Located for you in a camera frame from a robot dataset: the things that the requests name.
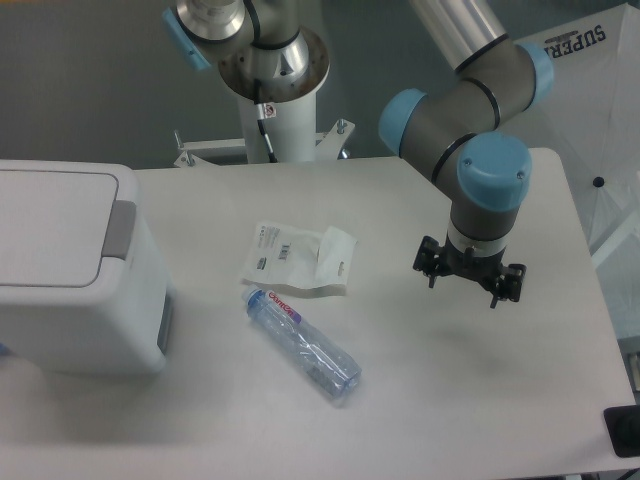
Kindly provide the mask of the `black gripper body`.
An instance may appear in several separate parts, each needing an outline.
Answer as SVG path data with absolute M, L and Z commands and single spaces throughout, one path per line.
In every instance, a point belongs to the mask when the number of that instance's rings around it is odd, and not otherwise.
M 493 290 L 502 273 L 501 261 L 504 253 L 505 248 L 491 256 L 479 256 L 470 248 L 461 252 L 446 240 L 438 253 L 435 276 L 454 275 L 478 283 L 485 290 Z

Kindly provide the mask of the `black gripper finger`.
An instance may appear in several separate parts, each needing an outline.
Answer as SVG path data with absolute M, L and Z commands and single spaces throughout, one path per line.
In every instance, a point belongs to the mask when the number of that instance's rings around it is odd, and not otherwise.
M 525 276 L 526 266 L 524 264 L 501 265 L 499 275 L 491 286 L 492 300 L 490 308 L 495 309 L 501 301 L 518 303 Z
M 444 252 L 439 242 L 430 236 L 424 236 L 420 242 L 413 269 L 428 278 L 430 289 L 434 288 L 436 280 L 445 273 L 445 262 L 441 259 Z

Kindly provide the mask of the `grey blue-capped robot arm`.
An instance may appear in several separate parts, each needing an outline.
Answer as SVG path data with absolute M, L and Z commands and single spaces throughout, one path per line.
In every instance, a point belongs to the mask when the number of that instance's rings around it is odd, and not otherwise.
M 484 1 L 416 1 L 413 9 L 458 78 L 439 97 L 398 93 L 378 123 L 387 148 L 451 203 L 445 241 L 425 237 L 414 269 L 430 282 L 473 281 L 494 302 L 518 301 L 526 268 L 502 258 L 532 159 L 499 128 L 549 93 L 553 64 L 542 48 L 514 43 Z M 297 2 L 174 1 L 162 19 L 184 59 L 196 70 L 216 67 L 235 94 L 250 162 L 319 158 L 316 93 L 330 63 Z

